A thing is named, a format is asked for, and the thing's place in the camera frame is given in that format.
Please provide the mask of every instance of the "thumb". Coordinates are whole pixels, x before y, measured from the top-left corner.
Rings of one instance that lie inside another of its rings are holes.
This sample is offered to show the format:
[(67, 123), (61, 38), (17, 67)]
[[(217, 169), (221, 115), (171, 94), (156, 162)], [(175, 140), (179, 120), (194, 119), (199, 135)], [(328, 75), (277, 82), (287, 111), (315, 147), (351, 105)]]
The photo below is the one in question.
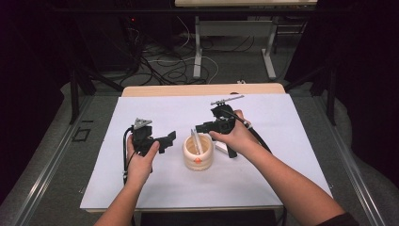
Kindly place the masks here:
[(217, 132), (215, 132), (215, 131), (209, 131), (209, 135), (213, 138), (213, 139), (215, 139), (215, 140), (217, 140), (217, 141), (220, 141), (220, 142), (226, 142), (226, 135), (223, 135), (223, 134), (219, 134), (219, 133), (217, 133)]
[(151, 145), (145, 157), (147, 159), (150, 159), (150, 161), (152, 161), (155, 158), (156, 153), (158, 152), (159, 146), (160, 146), (159, 141), (155, 140), (155, 142)]

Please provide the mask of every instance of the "sleeve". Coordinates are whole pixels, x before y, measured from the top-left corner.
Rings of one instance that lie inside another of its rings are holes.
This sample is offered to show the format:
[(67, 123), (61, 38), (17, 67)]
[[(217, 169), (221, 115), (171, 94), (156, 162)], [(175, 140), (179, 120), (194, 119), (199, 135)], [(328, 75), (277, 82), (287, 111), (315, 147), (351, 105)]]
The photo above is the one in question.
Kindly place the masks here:
[(359, 226), (359, 223), (351, 214), (344, 213), (319, 224), (319, 226)]

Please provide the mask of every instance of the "table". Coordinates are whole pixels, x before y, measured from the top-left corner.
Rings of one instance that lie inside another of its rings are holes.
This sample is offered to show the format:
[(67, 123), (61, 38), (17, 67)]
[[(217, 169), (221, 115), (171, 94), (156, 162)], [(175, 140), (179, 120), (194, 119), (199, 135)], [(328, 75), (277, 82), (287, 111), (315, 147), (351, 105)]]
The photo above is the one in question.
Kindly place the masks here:
[[(277, 7), (315, 5), (317, 0), (175, 0), (176, 7)], [(279, 17), (270, 21), (200, 21), (196, 16), (196, 56), (194, 78), (200, 78), (202, 49), (200, 36), (256, 36), (268, 37), (266, 48), (262, 49), (263, 61), (270, 79), (276, 79), (273, 63), (270, 58), (274, 38), (276, 36)]]
[(229, 98), (231, 93), (245, 95), (230, 105), (243, 109), (273, 154), (331, 195), (291, 97), (280, 84), (129, 87), (119, 98), (80, 207), (102, 212), (119, 193), (123, 186), (121, 138), (129, 123), (144, 113), (147, 120), (152, 120), (155, 137), (163, 137), (173, 129), (177, 137), (172, 147), (155, 157), (153, 173), (142, 190), (136, 211), (282, 206), (262, 175), (240, 154), (230, 159), (215, 151), (213, 165), (201, 172), (184, 165), (182, 144), (190, 135), (191, 126), (212, 121), (210, 103)]

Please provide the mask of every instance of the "cup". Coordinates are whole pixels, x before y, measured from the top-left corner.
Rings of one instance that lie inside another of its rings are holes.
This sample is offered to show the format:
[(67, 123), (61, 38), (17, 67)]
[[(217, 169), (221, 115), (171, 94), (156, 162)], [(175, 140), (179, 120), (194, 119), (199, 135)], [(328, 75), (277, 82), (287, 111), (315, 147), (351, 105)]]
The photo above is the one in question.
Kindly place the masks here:
[(214, 162), (214, 143), (209, 135), (199, 133), (199, 141), (203, 153), (197, 153), (192, 137), (188, 137), (183, 143), (183, 157), (185, 165), (194, 171), (207, 170)]

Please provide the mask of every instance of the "white surface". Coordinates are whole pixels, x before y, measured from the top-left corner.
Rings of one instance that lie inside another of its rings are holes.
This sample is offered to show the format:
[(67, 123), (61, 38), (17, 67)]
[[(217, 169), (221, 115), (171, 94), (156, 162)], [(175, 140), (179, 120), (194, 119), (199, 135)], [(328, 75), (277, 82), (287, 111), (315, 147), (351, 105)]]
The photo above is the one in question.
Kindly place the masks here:
[[(158, 154), (137, 209), (213, 208), (281, 205), (262, 175), (242, 156), (214, 152), (213, 165), (192, 171), (184, 165), (182, 145), (195, 125), (214, 121), (211, 102), (231, 95), (120, 97), (105, 135), (82, 209), (105, 209), (123, 186), (122, 137), (136, 118), (152, 120), (152, 136), (176, 131), (174, 145)], [(331, 195), (294, 104), (288, 94), (250, 94), (227, 102), (242, 109), (272, 153)]]

